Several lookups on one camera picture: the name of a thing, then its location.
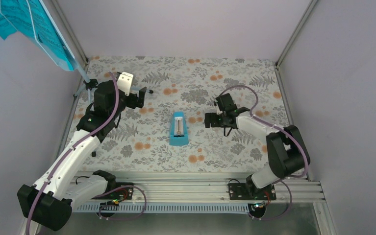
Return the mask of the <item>blue metronome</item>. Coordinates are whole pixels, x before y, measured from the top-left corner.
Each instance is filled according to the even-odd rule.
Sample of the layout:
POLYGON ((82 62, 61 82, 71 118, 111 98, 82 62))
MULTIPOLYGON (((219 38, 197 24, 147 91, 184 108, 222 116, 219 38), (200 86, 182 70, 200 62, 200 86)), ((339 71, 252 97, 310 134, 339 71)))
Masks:
POLYGON ((171 146, 184 146, 189 144, 186 118, 182 111, 174 112, 171 118, 169 144, 171 146))

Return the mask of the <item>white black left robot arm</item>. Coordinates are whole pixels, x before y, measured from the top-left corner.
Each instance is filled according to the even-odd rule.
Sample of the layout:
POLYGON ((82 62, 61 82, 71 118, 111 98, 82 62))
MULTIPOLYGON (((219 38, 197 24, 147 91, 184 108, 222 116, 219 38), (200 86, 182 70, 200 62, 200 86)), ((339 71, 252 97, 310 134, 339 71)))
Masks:
POLYGON ((60 156, 34 184, 20 187, 17 197, 26 218, 24 234, 35 234, 38 226, 60 230, 69 221, 73 210, 89 200, 105 199, 108 205, 118 205, 131 198, 135 185, 118 183, 113 174, 104 170, 93 172, 74 186, 70 184, 84 161, 118 127, 122 111, 144 106, 148 88, 134 93, 131 83, 130 78, 99 83, 94 101, 60 156))

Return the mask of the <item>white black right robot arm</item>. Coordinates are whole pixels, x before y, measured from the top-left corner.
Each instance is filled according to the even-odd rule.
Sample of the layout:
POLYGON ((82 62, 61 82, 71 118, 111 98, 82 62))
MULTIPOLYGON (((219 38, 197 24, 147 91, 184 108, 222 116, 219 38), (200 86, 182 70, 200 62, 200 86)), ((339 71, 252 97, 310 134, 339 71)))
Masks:
POLYGON ((296 126, 270 124, 253 115, 249 108, 238 107, 230 94, 218 96, 214 105, 217 111, 204 115, 206 128, 241 130, 265 140, 268 164, 246 178, 245 192, 250 199, 263 195, 264 187, 296 177, 299 170, 308 170, 310 157, 296 126))

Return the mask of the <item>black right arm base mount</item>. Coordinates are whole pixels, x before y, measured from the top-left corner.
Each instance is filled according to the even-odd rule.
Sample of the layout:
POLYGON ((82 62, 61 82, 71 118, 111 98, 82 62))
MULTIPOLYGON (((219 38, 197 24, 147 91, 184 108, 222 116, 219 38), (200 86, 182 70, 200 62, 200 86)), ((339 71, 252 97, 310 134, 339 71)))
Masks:
POLYGON ((273 185, 256 188, 248 183, 229 182, 228 194, 233 201, 276 200, 276 190, 273 185))

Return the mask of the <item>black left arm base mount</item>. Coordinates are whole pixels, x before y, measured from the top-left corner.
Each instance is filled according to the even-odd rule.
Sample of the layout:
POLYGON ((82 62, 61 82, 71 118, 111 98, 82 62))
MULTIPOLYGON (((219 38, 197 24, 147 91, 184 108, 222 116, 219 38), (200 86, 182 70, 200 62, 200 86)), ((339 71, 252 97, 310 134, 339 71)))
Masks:
POLYGON ((134 191, 134 183, 116 182, 115 185, 108 185, 105 192, 92 197, 96 200, 130 200, 134 191))

